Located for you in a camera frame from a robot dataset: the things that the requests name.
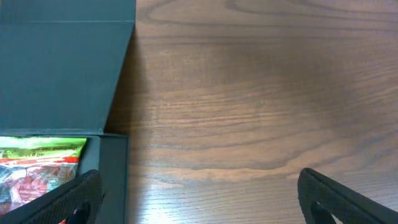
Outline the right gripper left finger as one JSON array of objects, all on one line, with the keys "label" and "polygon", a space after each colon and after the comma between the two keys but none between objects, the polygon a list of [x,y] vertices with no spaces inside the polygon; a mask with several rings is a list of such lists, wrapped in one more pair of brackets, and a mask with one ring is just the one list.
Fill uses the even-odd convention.
[{"label": "right gripper left finger", "polygon": [[94,224],[103,202],[103,183],[92,169],[39,198],[1,215],[2,224]]}]

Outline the green gummy candy bag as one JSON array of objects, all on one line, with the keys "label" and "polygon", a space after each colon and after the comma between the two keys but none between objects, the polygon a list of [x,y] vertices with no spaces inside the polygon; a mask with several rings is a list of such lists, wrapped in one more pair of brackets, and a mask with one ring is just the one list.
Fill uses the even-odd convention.
[{"label": "green gummy candy bag", "polygon": [[76,176],[85,138],[1,137],[1,214]]}]

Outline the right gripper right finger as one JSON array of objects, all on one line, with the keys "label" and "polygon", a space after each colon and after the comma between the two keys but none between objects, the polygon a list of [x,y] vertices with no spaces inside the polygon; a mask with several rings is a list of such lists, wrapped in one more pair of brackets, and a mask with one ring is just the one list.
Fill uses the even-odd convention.
[{"label": "right gripper right finger", "polygon": [[397,212],[313,170],[301,170],[298,200],[306,224],[396,224]]}]

